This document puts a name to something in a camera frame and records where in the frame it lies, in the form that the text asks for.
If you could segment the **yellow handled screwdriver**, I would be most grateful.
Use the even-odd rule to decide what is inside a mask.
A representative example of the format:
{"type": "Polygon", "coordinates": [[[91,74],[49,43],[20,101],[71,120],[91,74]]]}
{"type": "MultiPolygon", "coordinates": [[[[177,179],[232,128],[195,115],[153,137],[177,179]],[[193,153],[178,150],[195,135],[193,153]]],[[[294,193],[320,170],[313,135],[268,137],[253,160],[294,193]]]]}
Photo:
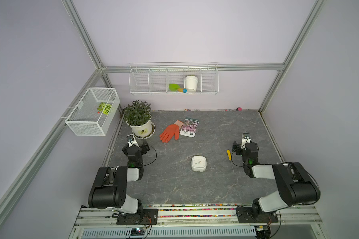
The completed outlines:
{"type": "Polygon", "coordinates": [[[227,156],[228,156],[228,159],[229,159],[229,161],[230,161],[230,164],[231,164],[232,172],[233,172],[233,174],[235,174],[235,172],[234,172],[234,166],[233,166],[233,163],[232,163],[231,152],[230,152],[229,149],[228,149],[226,152],[227,152],[227,156]]]}

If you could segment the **white alarm device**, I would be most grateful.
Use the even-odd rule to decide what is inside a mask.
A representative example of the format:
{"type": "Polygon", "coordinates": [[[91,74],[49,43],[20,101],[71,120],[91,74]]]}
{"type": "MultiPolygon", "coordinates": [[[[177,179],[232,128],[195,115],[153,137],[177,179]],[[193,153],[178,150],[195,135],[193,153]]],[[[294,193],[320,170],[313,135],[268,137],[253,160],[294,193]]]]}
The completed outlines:
{"type": "Polygon", "coordinates": [[[191,159],[191,168],[194,172],[205,172],[207,161],[204,156],[193,156],[191,159]]]}

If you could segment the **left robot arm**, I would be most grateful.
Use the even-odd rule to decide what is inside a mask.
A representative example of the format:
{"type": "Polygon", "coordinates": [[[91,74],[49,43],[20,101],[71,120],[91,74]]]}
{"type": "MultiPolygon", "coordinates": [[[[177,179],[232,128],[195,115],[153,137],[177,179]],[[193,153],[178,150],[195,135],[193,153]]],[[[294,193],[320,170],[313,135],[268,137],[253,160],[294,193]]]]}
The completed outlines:
{"type": "Polygon", "coordinates": [[[88,196],[88,207],[113,208],[123,214],[142,214],[142,203],[127,194],[127,183],[142,179],[144,174],[142,155],[149,150],[145,140],[142,146],[127,144],[123,152],[128,157],[128,165],[99,168],[88,196]]]}

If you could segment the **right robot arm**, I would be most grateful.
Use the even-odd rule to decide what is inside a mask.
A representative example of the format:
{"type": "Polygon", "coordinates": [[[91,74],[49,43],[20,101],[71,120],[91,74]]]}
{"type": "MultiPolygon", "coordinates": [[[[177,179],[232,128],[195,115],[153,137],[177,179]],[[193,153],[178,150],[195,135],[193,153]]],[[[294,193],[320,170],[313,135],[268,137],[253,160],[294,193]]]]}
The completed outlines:
{"type": "Polygon", "coordinates": [[[301,163],[261,164],[258,144],[249,139],[241,144],[234,141],[232,153],[241,157],[241,167],[248,177],[276,182],[275,192],[253,201],[252,214],[272,213],[294,205],[311,205],[319,201],[319,185],[301,163]]]}

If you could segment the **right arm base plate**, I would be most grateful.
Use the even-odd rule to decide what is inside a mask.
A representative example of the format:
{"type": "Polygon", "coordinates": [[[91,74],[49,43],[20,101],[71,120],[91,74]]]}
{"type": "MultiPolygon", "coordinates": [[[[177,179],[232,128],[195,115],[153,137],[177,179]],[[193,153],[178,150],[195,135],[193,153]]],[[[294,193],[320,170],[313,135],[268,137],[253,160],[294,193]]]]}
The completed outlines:
{"type": "Polygon", "coordinates": [[[279,222],[275,212],[266,213],[261,210],[255,211],[253,208],[237,206],[235,213],[240,224],[261,223],[270,225],[279,222]]]}

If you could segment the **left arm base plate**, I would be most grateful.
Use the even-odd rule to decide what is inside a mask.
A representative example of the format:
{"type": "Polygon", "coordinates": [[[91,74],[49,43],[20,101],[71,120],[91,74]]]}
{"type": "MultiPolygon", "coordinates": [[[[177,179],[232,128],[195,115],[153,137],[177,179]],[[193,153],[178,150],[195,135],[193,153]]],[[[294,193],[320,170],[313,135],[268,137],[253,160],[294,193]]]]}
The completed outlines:
{"type": "Polygon", "coordinates": [[[135,214],[124,214],[117,217],[116,225],[134,226],[134,225],[156,225],[158,221],[157,209],[142,209],[135,214]]]}

